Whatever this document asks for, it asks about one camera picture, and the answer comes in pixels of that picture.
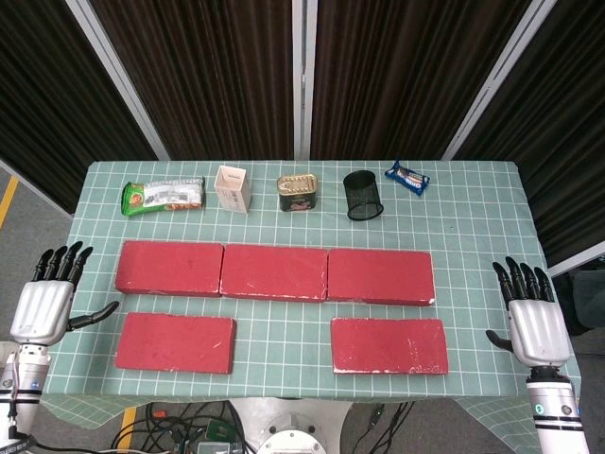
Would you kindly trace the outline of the green checked tablecloth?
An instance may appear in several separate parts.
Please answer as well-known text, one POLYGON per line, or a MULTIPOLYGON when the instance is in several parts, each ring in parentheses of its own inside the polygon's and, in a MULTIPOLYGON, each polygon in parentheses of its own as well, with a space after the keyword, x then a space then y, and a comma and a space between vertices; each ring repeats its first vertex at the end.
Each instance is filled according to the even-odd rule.
POLYGON ((120 195, 128 182, 204 177, 215 162, 97 162, 89 166, 69 238, 94 248, 72 311, 94 312, 111 301, 118 310, 102 323, 66 335, 51 350, 43 404, 57 417, 97 428, 124 408, 150 401, 187 402, 279 396, 349 401, 451 396, 516 454, 536 454, 528 370, 493 347, 486 331, 508 333, 493 270, 508 256, 532 267, 545 258, 518 167, 495 161, 415 161, 430 183, 417 196, 384 176, 384 161, 247 162, 251 208, 220 208, 209 192, 200 210, 127 218, 120 195), (343 180, 357 170, 375 174, 380 216, 347 217, 343 180), (318 178, 313 209, 284 212, 277 181, 284 175, 318 178), (114 286, 122 245, 130 239, 279 246, 424 251, 433 262, 436 300, 429 307, 357 303, 302 304, 229 298, 124 295, 114 286), (131 312, 222 316, 236 322, 229 375, 128 371, 114 365, 123 322, 131 312), (440 319, 447 375, 337 375, 330 323, 336 317, 440 319))

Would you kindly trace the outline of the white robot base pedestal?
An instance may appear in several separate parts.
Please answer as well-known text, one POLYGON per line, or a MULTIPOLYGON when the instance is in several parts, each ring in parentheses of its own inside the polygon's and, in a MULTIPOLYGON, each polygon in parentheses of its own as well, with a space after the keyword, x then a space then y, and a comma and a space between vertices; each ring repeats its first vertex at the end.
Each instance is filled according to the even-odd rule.
POLYGON ((352 403, 277 397, 231 401, 256 454, 340 454, 341 431, 352 403))

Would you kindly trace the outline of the red brick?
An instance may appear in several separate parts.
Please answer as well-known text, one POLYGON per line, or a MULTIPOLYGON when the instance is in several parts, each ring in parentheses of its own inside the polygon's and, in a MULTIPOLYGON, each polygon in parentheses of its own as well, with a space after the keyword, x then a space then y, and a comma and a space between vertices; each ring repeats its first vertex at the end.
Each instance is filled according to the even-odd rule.
POLYGON ((323 302, 327 273, 324 249, 229 244, 223 254, 220 293, 235 299, 323 302))
POLYGON ((119 369, 228 375, 236 322, 225 317, 131 312, 114 365, 119 369))
POLYGON ((333 371, 339 375, 446 375, 446 339, 439 319, 335 318, 333 371))
POLYGON ((125 294, 218 297, 223 253, 218 243, 128 240, 114 286, 125 294))
POLYGON ((432 306, 436 292, 431 254, 333 249, 328 254, 327 299, 392 306, 432 306))

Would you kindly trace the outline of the black mesh pen cup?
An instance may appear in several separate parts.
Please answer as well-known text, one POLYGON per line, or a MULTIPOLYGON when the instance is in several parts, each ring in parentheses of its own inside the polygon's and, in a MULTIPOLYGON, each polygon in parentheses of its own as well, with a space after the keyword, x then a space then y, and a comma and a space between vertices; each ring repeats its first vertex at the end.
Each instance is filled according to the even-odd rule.
POLYGON ((382 214, 384 207, 373 172, 354 171, 344 178, 343 184, 348 205, 347 217, 350 220, 365 221, 382 214))

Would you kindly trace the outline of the black gold luncheon meat can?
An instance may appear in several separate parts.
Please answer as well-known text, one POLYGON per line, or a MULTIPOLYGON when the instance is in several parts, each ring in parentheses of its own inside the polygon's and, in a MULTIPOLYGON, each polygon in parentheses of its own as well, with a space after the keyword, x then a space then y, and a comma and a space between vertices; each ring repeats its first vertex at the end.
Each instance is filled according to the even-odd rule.
POLYGON ((313 209, 317 203, 318 178, 313 174, 284 175, 277 181, 280 208, 284 212, 313 209))

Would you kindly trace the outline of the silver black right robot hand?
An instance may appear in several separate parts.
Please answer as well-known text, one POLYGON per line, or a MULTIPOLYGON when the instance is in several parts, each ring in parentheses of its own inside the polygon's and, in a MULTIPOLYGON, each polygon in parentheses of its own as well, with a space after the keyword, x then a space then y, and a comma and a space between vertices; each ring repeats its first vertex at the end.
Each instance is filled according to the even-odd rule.
POLYGON ((571 358, 570 340, 547 274, 510 256, 505 265, 494 262, 493 269, 508 314, 510 338, 488 330, 488 340, 529 368, 562 367, 571 358))

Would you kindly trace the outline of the green white snack bag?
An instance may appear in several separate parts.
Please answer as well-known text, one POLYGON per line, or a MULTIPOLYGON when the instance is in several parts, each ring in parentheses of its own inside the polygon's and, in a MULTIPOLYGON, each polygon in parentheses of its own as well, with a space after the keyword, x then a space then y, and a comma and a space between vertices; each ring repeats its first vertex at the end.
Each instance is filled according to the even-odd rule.
POLYGON ((121 194, 121 214, 131 217, 144 213, 201 208, 205 200, 203 178, 128 182, 121 194))

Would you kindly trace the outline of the white open carton box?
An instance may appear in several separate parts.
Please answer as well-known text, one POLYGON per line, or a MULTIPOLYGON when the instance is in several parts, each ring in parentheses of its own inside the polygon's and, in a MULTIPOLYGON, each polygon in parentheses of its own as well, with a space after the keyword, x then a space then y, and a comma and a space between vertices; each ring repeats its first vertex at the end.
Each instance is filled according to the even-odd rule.
POLYGON ((221 207, 236 213, 247 213, 251 203, 251 183, 244 168, 218 167, 214 189, 221 207))

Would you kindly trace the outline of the white partition frame post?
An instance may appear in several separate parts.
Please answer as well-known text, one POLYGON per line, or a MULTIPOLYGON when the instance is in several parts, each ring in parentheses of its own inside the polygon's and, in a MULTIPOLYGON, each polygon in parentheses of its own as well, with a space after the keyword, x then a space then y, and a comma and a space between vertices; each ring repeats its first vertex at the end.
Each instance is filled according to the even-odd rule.
POLYGON ((441 159, 453 160, 461 147, 475 129, 493 98, 506 81, 510 72, 522 57, 527 47, 535 37, 555 7, 558 0, 531 0, 519 23, 512 31, 510 38, 500 52, 491 71, 484 80, 469 110, 464 115, 458 129, 448 143, 441 159))
POLYGON ((310 159, 318 0, 292 0, 293 132, 295 161, 310 159))
POLYGON ((90 0, 63 0, 159 161, 169 153, 90 0))

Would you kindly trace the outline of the dark brown partition panel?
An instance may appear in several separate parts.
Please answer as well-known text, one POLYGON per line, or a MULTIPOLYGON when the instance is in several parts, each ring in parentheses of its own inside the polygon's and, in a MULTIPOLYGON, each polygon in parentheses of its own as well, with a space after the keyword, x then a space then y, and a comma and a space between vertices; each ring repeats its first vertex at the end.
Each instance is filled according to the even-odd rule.
POLYGON ((320 0, 310 156, 438 160, 530 0, 320 0))
POLYGON ((605 240, 605 0, 557 0, 456 157, 517 165, 548 265, 605 240))
POLYGON ((156 158, 64 0, 0 0, 0 160, 72 213, 92 163, 156 158))
POLYGON ((293 156, 292 0, 91 0, 169 156, 293 156))

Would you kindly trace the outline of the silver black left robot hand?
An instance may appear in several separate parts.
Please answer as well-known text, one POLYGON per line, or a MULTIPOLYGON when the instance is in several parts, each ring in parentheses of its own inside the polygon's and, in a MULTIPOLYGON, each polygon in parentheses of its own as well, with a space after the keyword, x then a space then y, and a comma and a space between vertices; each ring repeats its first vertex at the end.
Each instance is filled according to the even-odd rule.
POLYGON ((10 334, 17 343, 52 346, 68 332, 104 321, 119 307, 117 301, 112 301, 97 312, 70 315, 83 269, 93 250, 83 248, 77 241, 41 255, 15 310, 10 334))

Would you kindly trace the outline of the blue cookie packet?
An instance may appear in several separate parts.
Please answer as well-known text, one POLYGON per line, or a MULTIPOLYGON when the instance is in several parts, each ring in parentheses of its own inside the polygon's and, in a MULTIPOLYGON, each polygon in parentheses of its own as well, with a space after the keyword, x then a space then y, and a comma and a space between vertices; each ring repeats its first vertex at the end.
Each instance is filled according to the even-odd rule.
POLYGON ((421 196, 430 183, 430 178, 414 170, 403 167, 399 161, 385 172, 385 176, 401 184, 417 196, 421 196))

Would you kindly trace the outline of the white partition frame rail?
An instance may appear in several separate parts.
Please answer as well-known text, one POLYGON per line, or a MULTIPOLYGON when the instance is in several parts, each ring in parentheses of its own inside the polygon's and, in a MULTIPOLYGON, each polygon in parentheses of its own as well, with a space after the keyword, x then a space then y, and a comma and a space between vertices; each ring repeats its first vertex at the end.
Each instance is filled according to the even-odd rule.
POLYGON ((573 270, 601 256, 605 256, 605 240, 550 267, 548 272, 552 277, 555 277, 569 272, 570 270, 573 270))
POLYGON ((13 166, 7 164, 4 160, 0 159, 0 167, 4 169, 11 176, 15 176, 25 187, 27 187, 32 193, 36 194, 43 201, 52 206, 55 210, 57 210, 62 216, 72 220, 74 218, 73 214, 68 213, 65 209, 63 209, 59 204, 57 204, 54 200, 52 200, 44 191, 42 191, 36 184, 31 182, 26 176, 24 176, 20 171, 16 170, 13 166))

